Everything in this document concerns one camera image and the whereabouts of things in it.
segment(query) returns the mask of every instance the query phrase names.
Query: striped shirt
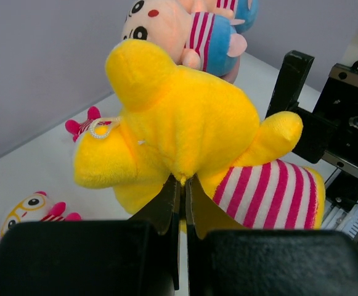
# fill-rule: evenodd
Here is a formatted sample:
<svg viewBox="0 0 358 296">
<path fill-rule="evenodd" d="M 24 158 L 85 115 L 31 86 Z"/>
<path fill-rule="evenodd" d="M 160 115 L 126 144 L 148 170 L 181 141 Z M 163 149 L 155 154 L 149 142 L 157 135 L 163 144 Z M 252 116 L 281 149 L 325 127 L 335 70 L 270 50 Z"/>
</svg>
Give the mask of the striped shirt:
<svg viewBox="0 0 358 296">
<path fill-rule="evenodd" d="M 217 0 L 217 8 L 230 9 L 236 14 L 238 0 Z"/>
<path fill-rule="evenodd" d="M 64 219 L 65 218 L 61 217 L 61 216 L 47 215 L 47 216 L 43 217 L 41 219 L 41 221 L 43 221 L 43 222 L 46 222 L 46 221 L 62 221 Z"/>
<path fill-rule="evenodd" d="M 231 168 L 213 200 L 248 228 L 312 229 L 317 184 L 304 168 L 276 160 Z"/>
<path fill-rule="evenodd" d="M 191 33 L 184 48 L 193 49 L 201 59 L 201 69 L 206 71 L 208 66 L 208 53 L 213 30 L 215 15 L 209 12 L 196 12 L 192 14 Z"/>
</svg>

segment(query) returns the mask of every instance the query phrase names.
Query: yellow stuffed animal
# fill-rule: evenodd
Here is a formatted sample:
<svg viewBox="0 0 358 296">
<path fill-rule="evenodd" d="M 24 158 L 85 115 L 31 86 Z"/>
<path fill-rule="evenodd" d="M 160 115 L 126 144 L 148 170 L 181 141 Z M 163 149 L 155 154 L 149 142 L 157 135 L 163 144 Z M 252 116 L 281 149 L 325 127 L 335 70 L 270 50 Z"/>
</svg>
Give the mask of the yellow stuffed animal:
<svg viewBox="0 0 358 296">
<path fill-rule="evenodd" d="M 298 142 L 303 128 L 299 116 L 280 112 L 260 123 L 241 89 L 177 66 L 160 47 L 143 40 L 117 45 L 105 68 L 124 107 L 117 124 L 97 126 L 78 139 L 74 167 L 79 185 L 113 187 L 120 204 L 135 213 L 159 193 L 170 173 L 182 184 L 197 174 L 205 192 L 242 224 L 249 224 L 246 216 L 258 209 L 250 219 L 252 227 L 319 226 L 324 198 L 320 177 L 276 161 Z M 291 190 L 297 180 L 299 188 Z M 277 184 L 286 185 L 280 197 L 272 192 Z M 237 187 L 241 196 L 234 194 Z"/>
</svg>

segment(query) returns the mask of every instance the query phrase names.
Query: red cheek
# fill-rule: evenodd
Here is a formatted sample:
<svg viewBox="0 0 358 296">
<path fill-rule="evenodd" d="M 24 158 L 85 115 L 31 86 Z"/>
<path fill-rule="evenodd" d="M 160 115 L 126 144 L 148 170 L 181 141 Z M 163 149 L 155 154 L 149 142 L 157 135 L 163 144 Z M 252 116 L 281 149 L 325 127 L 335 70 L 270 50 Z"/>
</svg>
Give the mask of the red cheek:
<svg viewBox="0 0 358 296">
<path fill-rule="evenodd" d="M 158 14 L 160 14 L 160 12 L 158 10 L 156 10 L 156 9 L 150 10 L 148 12 L 149 17 L 156 17 Z"/>
</svg>

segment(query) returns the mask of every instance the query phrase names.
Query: stuffed animal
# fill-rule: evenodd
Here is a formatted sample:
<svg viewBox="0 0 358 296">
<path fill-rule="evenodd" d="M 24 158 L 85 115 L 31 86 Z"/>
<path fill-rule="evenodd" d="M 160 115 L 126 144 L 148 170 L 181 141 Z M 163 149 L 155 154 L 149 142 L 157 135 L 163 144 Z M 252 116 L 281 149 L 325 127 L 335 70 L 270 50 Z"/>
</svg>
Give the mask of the stuffed animal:
<svg viewBox="0 0 358 296">
<path fill-rule="evenodd" d="M 73 159 L 79 185 L 112 186 L 135 213 L 170 173 L 183 185 L 197 174 L 206 194 L 242 224 L 320 227 L 320 176 L 277 160 L 300 138 L 297 114 L 280 112 L 260 122 L 241 89 L 177 66 L 144 40 L 117 45 L 105 68 L 123 109 L 114 128 L 96 126 L 79 138 Z"/>
<path fill-rule="evenodd" d="M 65 129 L 73 135 L 73 142 L 76 142 L 79 135 L 88 130 L 90 124 L 95 120 L 101 118 L 99 109 L 95 106 L 92 106 L 87 111 L 87 120 L 78 123 L 77 121 L 74 121 L 73 119 L 69 119 L 67 122 L 65 122 Z M 110 122 L 108 121 L 101 121 L 99 125 L 109 125 Z"/>
<path fill-rule="evenodd" d="M 78 213 L 70 213 L 65 218 L 62 216 L 66 210 L 66 203 L 54 204 L 43 191 L 35 192 L 11 208 L 0 222 L 0 238 L 11 227 L 26 221 L 79 221 Z"/>
<path fill-rule="evenodd" d="M 141 0 L 130 10 L 122 38 L 151 41 L 175 63 L 222 77 L 246 50 L 246 39 L 232 27 L 242 22 L 209 12 L 189 14 L 176 0 Z"/>
<path fill-rule="evenodd" d="M 244 20 L 235 27 L 242 34 L 250 29 L 258 14 L 258 0 L 179 0 L 187 12 L 207 11 L 228 19 Z"/>
</svg>

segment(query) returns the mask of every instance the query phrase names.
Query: black eye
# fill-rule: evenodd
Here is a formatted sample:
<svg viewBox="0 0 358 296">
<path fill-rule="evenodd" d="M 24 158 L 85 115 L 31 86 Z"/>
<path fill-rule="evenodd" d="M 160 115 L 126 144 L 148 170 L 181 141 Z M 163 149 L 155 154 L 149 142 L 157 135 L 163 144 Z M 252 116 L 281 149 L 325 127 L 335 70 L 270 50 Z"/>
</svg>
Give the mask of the black eye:
<svg viewBox="0 0 358 296">
<path fill-rule="evenodd" d="M 38 199 L 31 199 L 29 202 L 28 202 L 28 205 L 37 205 L 39 203 L 39 200 Z"/>
<path fill-rule="evenodd" d="M 136 2 L 136 4 L 134 5 L 134 7 L 131 10 L 131 13 L 135 14 L 136 12 L 139 12 L 142 9 L 143 5 L 144 5 L 143 0 L 140 0 L 139 2 Z"/>
<path fill-rule="evenodd" d="M 133 34 L 134 39 L 141 39 L 146 40 L 147 39 L 147 30 L 145 27 L 137 27 Z"/>
<path fill-rule="evenodd" d="M 16 224 L 16 221 L 10 220 L 9 223 L 7 224 L 7 228 L 10 229 L 10 228 L 13 227 L 15 224 Z"/>
</svg>

